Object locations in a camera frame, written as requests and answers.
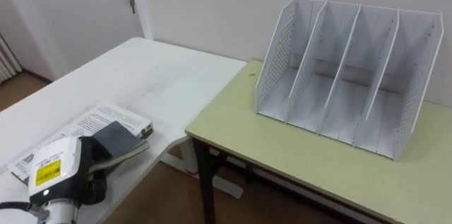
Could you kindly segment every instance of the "key in door lock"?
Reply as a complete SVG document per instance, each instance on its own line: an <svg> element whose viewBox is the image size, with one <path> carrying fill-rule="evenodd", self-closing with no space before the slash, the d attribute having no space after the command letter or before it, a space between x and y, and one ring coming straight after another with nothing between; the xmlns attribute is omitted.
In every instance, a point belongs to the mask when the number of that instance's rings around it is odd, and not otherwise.
<svg viewBox="0 0 452 224"><path fill-rule="evenodd" d="M130 7L132 7L132 13L135 13L135 0L129 0Z"/></svg>

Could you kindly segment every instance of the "book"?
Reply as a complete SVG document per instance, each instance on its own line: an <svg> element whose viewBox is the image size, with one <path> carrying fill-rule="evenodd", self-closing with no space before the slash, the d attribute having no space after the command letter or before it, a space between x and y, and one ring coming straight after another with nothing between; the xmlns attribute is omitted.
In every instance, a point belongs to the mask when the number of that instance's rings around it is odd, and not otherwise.
<svg viewBox="0 0 452 224"><path fill-rule="evenodd" d="M127 129L135 138L139 140L147 138L153 131L153 123L149 119L134 114L133 112L125 110L124 108L110 102L99 102L94 106L87 108L84 113L73 121L66 123L66 125L60 128L56 133L41 140L32 150L22 154L19 158L16 158L11 164L8 165L8 170L21 182L28 184L30 164L35 156L34 153L37 150L51 142L67 136L92 136L113 122L121 124L121 126ZM140 149L147 149L146 145L148 146L148 144L146 140L145 142L146 144L144 146L140 146ZM106 148L111 148L111 146L106 143L106 139L104 139L104 146Z"/></svg>
<svg viewBox="0 0 452 224"><path fill-rule="evenodd" d="M119 122L112 122L94 133L92 138L102 144L112 157L91 165L90 173L98 170L107 170L108 173L119 163L149 149L149 143L146 140L136 138Z"/></svg>

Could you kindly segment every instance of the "barcode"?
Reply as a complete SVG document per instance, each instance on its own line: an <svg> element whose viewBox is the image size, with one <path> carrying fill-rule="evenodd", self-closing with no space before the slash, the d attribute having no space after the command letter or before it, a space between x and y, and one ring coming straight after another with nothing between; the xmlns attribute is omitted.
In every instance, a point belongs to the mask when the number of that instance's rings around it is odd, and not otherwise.
<svg viewBox="0 0 452 224"><path fill-rule="evenodd" d="M40 175L37 179L38 180L47 179L48 177L53 176L56 173L59 173L59 168L57 168L55 170L52 170L51 172L47 172L47 173L45 173L43 175Z"/></svg>
<svg viewBox="0 0 452 224"><path fill-rule="evenodd" d="M30 163L33 160L34 157L35 157L35 154L32 153L29 156L27 156L26 158L24 158L23 162L28 164L28 163Z"/></svg>
<svg viewBox="0 0 452 224"><path fill-rule="evenodd" d="M16 167L18 170L20 170L21 172L24 172L26 175L28 174L27 167L22 165L22 162L16 163Z"/></svg>

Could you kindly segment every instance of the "perforated panel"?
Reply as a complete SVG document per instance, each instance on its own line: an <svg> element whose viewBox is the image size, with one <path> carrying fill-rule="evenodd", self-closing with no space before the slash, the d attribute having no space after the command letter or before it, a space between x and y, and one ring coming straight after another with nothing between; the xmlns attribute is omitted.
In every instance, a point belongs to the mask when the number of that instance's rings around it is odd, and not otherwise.
<svg viewBox="0 0 452 224"><path fill-rule="evenodd" d="M294 112L294 107L297 105L299 99L303 96L304 91L307 88L312 76L316 72L317 56L319 55L319 49L322 42L322 33L325 28L325 13L328 2L326 2L319 14L316 17L314 24L314 31L309 39L306 52L304 53L302 63L300 64L297 77L292 90L289 95L289 111Z"/></svg>
<svg viewBox="0 0 452 224"><path fill-rule="evenodd" d="M425 37L422 52L414 58L415 63L412 68L411 77L403 93L400 123L393 148L394 158L400 155L400 152L405 147L415 128L416 119L419 115L443 34L442 18L438 16Z"/></svg>
<svg viewBox="0 0 452 224"><path fill-rule="evenodd" d="M288 4L282 10L280 22L278 23L267 55L269 64L267 64L268 61L264 64L264 69L258 82L256 95L257 111L261 108L269 92L290 64L290 55L292 53L291 43L295 26L295 4Z"/></svg>

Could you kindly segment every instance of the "white file organizer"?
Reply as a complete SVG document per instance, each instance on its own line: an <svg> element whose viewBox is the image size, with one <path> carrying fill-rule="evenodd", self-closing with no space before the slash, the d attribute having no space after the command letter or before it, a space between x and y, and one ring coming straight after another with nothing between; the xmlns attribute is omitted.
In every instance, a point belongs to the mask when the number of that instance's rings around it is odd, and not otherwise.
<svg viewBox="0 0 452 224"><path fill-rule="evenodd" d="M292 0L259 76L256 112L396 159L443 34L439 13Z"/></svg>

